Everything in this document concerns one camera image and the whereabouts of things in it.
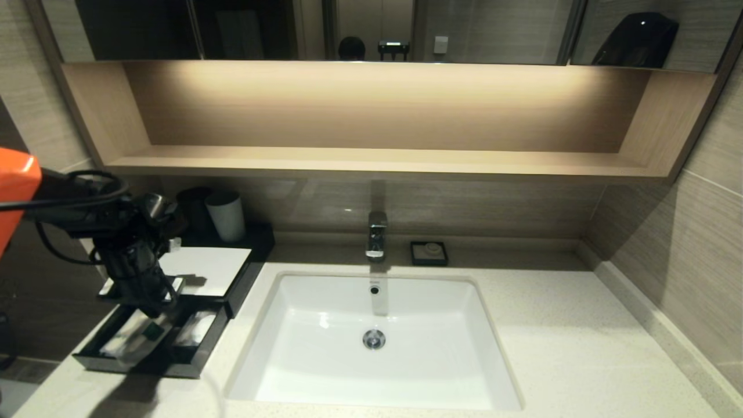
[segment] sink drain stopper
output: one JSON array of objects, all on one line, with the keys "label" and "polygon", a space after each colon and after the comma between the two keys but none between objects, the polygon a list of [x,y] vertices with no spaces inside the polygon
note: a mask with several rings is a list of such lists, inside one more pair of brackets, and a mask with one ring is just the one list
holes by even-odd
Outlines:
[{"label": "sink drain stopper", "polygon": [[387,338],[380,330],[370,329],[369,331],[364,333],[362,341],[366,348],[370,350],[379,350],[380,348],[384,347],[384,343],[387,341]]}]

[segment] faucet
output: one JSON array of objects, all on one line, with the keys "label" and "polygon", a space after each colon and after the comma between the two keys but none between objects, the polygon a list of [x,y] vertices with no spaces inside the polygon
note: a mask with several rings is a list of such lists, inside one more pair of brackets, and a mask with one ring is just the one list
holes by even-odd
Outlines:
[{"label": "faucet", "polygon": [[375,210],[369,214],[369,241],[366,243],[366,258],[372,263],[384,261],[384,231],[387,229],[387,214]]}]

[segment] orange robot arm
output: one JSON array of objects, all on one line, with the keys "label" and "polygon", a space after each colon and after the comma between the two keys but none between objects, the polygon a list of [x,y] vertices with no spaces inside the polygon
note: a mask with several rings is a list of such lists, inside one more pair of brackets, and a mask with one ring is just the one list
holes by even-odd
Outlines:
[{"label": "orange robot arm", "polygon": [[[42,180],[39,162],[32,155],[0,148],[0,202],[33,198]],[[23,210],[0,212],[0,256],[23,216]]]}]

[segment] countertop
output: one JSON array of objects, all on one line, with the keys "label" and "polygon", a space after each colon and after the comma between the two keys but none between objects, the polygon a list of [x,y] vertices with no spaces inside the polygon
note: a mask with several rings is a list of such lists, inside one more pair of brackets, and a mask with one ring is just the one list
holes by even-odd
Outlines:
[{"label": "countertop", "polygon": [[448,411],[225,399],[276,275],[369,274],[362,248],[279,245],[201,380],[87,372],[67,357],[15,418],[31,417],[717,417],[617,298],[570,252],[453,251],[450,267],[390,257],[390,277],[467,277],[479,287],[523,411]]}]

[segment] white sink basin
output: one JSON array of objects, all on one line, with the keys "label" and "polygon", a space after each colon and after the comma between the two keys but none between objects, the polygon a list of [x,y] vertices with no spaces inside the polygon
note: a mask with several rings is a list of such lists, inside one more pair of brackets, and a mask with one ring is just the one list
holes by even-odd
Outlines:
[{"label": "white sink basin", "polygon": [[[386,337],[378,350],[363,343],[370,329]],[[467,281],[286,275],[248,344],[231,399],[521,410]]]}]

